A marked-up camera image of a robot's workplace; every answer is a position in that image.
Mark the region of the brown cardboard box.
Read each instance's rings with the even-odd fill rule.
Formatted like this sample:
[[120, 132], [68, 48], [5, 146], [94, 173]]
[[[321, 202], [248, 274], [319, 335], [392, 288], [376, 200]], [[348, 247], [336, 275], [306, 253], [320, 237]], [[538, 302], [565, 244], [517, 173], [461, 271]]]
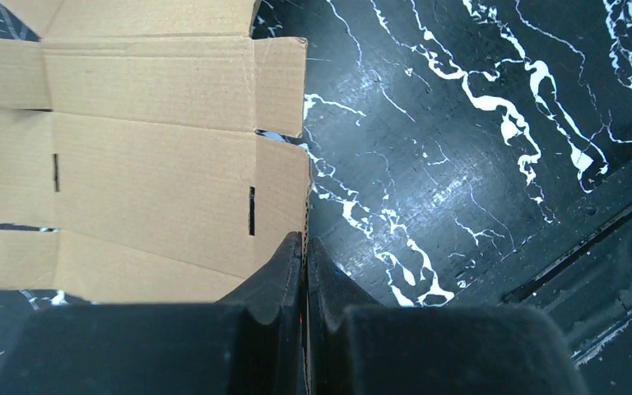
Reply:
[[6, 1], [0, 290], [214, 301], [308, 228], [308, 41], [256, 1]]

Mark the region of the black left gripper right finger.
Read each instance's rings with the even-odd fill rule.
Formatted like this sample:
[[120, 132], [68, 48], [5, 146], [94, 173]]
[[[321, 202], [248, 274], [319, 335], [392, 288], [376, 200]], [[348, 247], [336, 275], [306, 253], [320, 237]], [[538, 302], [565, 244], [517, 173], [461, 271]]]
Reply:
[[340, 269], [320, 239], [305, 262], [305, 376], [310, 394], [352, 394], [346, 309], [380, 303]]

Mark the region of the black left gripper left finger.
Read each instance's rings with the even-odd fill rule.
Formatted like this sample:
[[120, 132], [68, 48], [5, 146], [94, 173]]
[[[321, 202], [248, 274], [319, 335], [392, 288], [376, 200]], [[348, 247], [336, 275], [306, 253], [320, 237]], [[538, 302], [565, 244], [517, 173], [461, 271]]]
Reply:
[[290, 232], [252, 276], [222, 297], [242, 309], [226, 380], [228, 394], [297, 394], [303, 368], [303, 235]]

